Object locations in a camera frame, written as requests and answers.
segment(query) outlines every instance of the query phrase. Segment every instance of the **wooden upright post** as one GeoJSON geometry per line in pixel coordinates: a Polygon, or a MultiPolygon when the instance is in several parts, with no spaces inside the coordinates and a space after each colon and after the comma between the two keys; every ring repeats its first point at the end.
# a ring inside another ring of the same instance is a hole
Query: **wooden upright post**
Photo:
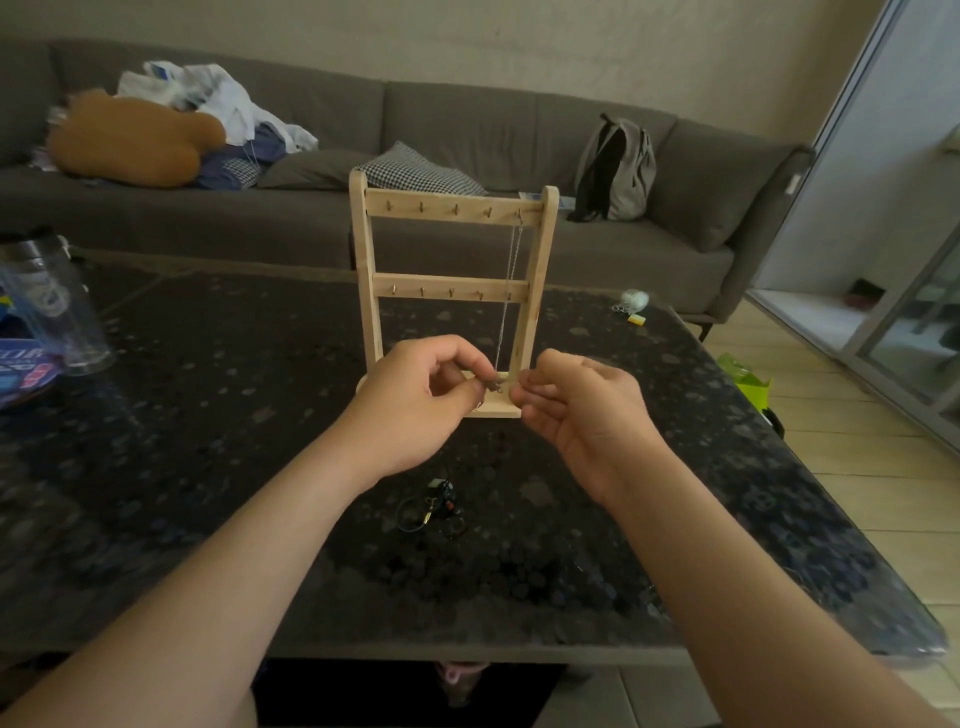
{"type": "Polygon", "coordinates": [[[556,187],[544,187],[540,201],[543,202],[543,215],[534,233],[534,244],[527,260],[527,284],[530,289],[526,301],[520,304],[519,316],[516,319],[514,351],[510,357],[511,379],[516,379],[520,370],[530,367],[530,358],[534,352],[534,335],[537,333],[537,320],[540,318],[540,299],[546,283],[546,264],[553,245],[560,192],[556,187]]]}
{"type": "Polygon", "coordinates": [[[357,263],[357,283],[360,285],[360,321],[363,324],[363,351],[367,371],[383,357],[383,333],[380,328],[380,301],[373,292],[373,232],[364,197],[367,194],[367,175],[358,169],[350,172],[350,217],[353,221],[353,250],[357,263]]]}

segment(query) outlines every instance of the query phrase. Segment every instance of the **blue clothing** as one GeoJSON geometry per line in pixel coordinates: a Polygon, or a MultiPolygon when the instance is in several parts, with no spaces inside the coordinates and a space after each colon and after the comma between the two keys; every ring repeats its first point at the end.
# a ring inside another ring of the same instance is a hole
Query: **blue clothing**
{"type": "Polygon", "coordinates": [[[260,124],[254,138],[242,147],[227,144],[205,155],[193,184],[203,189],[247,189],[256,184],[264,167],[269,167],[286,155],[283,139],[268,125],[260,124]]]}

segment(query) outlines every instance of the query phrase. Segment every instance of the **clear plastic bottle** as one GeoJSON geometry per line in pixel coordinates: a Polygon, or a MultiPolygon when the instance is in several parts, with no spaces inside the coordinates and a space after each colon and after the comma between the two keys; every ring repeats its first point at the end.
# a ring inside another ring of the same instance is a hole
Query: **clear plastic bottle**
{"type": "Polygon", "coordinates": [[[88,375],[113,363],[66,240],[53,228],[0,233],[0,285],[31,334],[61,360],[63,374],[88,375]]]}

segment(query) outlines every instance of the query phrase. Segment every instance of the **granite tabletop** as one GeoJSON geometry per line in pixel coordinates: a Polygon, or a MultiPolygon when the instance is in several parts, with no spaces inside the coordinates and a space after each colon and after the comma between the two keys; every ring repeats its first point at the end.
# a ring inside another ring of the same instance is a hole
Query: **granite tabletop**
{"type": "MultiPolygon", "coordinates": [[[[76,648],[322,432],[364,374],[356,285],[86,264],[118,360],[0,413],[0,650],[76,648]]],[[[537,351],[637,376],[671,447],[876,654],[942,655],[939,624],[666,308],[548,290],[537,351]]],[[[384,301],[386,346],[457,332],[490,355],[498,305],[384,301]]],[[[506,340],[510,341],[512,324],[506,340]]],[[[466,420],[334,528],[275,656],[670,661],[680,635],[620,531],[516,420],[466,420]],[[403,501],[448,477],[461,520],[403,501]]]]}

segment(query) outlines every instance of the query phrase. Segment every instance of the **white clothing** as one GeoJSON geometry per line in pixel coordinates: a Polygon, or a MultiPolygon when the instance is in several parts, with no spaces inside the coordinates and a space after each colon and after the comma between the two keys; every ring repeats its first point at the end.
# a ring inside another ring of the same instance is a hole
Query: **white clothing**
{"type": "Polygon", "coordinates": [[[196,108],[224,125],[227,144],[242,147],[256,127],[267,124],[283,139],[287,153],[317,148],[317,137],[296,124],[284,124],[255,104],[247,90],[216,63],[180,67],[169,61],[147,61],[146,76],[125,71],[117,96],[133,96],[173,109],[196,108]]]}

